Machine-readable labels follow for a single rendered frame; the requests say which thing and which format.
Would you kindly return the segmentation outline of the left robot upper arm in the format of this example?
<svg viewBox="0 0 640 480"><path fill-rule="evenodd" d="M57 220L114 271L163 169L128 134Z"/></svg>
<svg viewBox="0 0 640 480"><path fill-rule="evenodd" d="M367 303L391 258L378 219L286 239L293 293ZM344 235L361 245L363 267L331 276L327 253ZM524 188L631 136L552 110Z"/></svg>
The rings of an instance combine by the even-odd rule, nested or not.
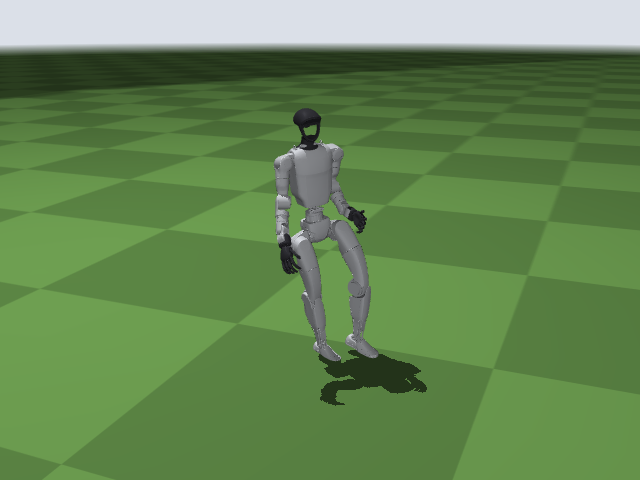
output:
<svg viewBox="0 0 640 480"><path fill-rule="evenodd" d="M340 164L341 164L341 160L344 156L344 152L343 150L331 143L331 144L326 144L332 152L332 190L331 190L331 194L333 194L335 191L339 191L339 183L336 180L337 175L339 174L339 169L340 169Z"/></svg>

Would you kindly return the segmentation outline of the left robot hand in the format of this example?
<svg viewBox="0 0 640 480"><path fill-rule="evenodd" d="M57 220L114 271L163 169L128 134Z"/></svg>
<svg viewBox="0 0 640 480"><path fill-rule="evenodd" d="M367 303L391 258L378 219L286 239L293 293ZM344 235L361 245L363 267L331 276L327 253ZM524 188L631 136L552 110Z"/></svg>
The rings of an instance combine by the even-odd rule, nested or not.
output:
<svg viewBox="0 0 640 480"><path fill-rule="evenodd" d="M348 209L350 210L350 213L347 219L353 221L355 226L359 229L359 231L357 231L356 233L362 233L363 229L365 228L364 225L366 225L365 221L367 220L367 218L362 214L365 211L357 211L353 207L348 207Z"/></svg>

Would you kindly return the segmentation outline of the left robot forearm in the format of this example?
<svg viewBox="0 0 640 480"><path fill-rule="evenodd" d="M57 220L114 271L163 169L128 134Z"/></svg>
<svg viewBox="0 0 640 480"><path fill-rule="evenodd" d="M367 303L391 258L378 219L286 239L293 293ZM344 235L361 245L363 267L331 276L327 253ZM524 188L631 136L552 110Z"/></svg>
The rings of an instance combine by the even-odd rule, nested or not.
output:
<svg viewBox="0 0 640 480"><path fill-rule="evenodd" d="M344 198L344 194L341 191L340 185L339 185L339 191L335 191L331 197L330 197L331 201L335 204L338 213L340 215L344 215L346 218L348 218L350 210L348 209L348 207L350 207L350 205L347 203L347 201Z"/></svg>

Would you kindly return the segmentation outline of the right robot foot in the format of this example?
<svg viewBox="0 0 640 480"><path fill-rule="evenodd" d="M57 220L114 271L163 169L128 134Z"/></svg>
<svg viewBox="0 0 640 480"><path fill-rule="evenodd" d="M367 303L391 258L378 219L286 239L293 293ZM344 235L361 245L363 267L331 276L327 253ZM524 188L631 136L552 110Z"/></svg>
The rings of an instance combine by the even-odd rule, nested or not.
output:
<svg viewBox="0 0 640 480"><path fill-rule="evenodd" d="M323 345L323 348L319 348L317 345L317 342L315 342L313 345L313 350L317 351L318 353L320 353L322 356L324 356L329 360L332 360L332 361L341 360L341 357L329 345L326 345L326 346Z"/></svg>

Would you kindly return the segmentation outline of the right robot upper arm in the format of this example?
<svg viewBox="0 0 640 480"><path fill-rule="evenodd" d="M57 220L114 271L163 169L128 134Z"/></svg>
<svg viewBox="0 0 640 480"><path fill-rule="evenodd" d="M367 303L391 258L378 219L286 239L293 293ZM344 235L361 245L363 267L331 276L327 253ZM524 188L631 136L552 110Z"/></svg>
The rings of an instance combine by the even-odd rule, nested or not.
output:
<svg viewBox="0 0 640 480"><path fill-rule="evenodd" d="M293 154L279 156L274 161L276 190L278 194L278 209L291 207L291 196L288 196L289 170L293 167Z"/></svg>

